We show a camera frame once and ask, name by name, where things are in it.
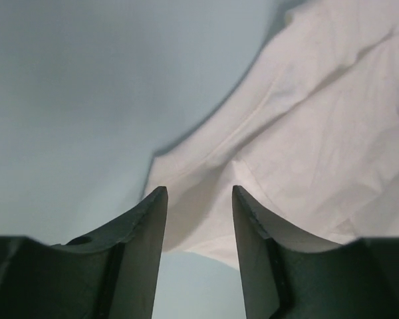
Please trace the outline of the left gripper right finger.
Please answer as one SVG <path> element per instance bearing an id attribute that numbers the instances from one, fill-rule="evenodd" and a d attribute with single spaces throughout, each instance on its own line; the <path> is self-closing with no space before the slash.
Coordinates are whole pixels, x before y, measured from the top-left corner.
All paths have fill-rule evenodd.
<path id="1" fill-rule="evenodd" d="M 248 318 L 399 318 L 399 237 L 324 240 L 232 191 Z"/>

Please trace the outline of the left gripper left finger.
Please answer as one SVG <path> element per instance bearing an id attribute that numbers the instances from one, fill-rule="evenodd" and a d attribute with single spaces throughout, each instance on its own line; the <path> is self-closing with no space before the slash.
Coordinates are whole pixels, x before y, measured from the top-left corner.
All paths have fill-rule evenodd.
<path id="1" fill-rule="evenodd" d="M 0 318 L 150 318 L 168 193 L 65 245 L 0 236 Z"/>

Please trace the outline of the white t shirt red print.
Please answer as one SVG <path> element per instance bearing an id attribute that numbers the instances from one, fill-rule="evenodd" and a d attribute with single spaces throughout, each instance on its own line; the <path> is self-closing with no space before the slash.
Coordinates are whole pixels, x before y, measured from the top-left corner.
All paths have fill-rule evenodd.
<path id="1" fill-rule="evenodd" d="M 232 189 L 320 237 L 399 236 L 399 1 L 307 1 L 192 135 L 154 159 L 164 252 L 237 267 Z"/>

